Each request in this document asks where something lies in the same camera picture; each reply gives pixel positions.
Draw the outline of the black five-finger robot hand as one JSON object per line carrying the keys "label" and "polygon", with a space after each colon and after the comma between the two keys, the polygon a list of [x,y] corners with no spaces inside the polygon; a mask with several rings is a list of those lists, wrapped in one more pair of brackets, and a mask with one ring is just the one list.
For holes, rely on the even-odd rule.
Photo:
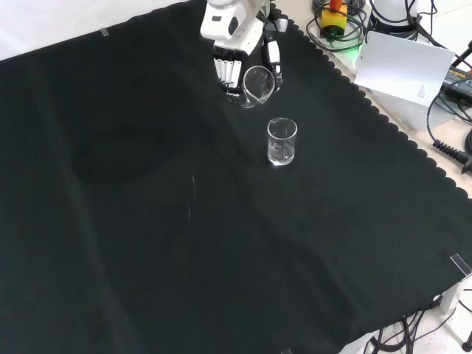
{"label": "black five-finger robot hand", "polygon": [[282,85],[280,48],[275,38],[288,22],[271,15],[270,1],[208,1],[200,28],[213,41],[218,84],[243,108],[264,104]]}

